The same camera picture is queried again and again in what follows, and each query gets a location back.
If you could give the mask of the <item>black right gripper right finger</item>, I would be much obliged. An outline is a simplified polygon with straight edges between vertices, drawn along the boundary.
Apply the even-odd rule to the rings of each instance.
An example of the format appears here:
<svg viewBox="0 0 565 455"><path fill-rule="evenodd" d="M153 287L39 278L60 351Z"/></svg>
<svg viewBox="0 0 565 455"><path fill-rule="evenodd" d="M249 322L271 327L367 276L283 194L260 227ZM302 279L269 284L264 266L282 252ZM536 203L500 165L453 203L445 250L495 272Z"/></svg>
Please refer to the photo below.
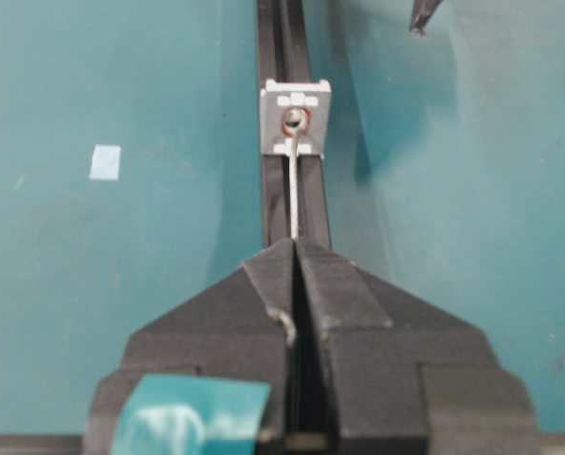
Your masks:
<svg viewBox="0 0 565 455"><path fill-rule="evenodd" d="M476 326L300 240L340 454L538 454L530 396Z"/></svg>

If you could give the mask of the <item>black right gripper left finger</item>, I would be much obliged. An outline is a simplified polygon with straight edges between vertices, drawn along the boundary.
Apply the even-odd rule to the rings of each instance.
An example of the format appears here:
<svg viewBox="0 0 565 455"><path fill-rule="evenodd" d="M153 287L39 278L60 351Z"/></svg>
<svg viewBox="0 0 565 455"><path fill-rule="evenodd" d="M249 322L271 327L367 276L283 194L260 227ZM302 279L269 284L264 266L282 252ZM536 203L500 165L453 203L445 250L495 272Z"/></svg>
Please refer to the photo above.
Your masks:
<svg viewBox="0 0 565 455"><path fill-rule="evenodd" d="M133 333L118 368L96 388L82 437L83 453L109 451L124 402L150 373L267 383L271 395L258 430L257 451L284 453L296 344L294 260L293 241L280 240Z"/></svg>

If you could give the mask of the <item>black left arm gripper tip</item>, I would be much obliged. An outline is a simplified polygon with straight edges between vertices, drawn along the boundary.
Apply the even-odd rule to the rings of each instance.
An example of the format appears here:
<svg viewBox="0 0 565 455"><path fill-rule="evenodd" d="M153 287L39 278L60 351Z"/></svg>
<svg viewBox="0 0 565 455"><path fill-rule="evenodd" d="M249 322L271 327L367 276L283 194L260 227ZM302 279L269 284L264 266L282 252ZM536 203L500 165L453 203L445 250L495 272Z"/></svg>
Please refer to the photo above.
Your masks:
<svg viewBox="0 0 565 455"><path fill-rule="evenodd" d="M410 15L410 32L424 36L428 22L442 3L443 0L414 0Z"/></svg>

